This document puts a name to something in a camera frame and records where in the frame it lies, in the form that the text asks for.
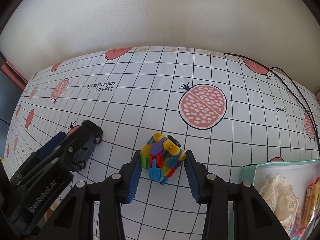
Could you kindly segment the person's hand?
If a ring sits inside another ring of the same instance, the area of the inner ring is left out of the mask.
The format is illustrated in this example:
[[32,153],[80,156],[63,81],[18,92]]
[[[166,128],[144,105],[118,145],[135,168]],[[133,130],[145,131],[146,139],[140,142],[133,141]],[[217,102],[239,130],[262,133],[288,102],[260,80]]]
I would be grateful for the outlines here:
[[46,213],[44,214],[44,221],[47,222],[48,219],[51,217],[51,215],[53,214],[53,212],[55,211],[56,206],[50,206],[49,209],[46,211]]

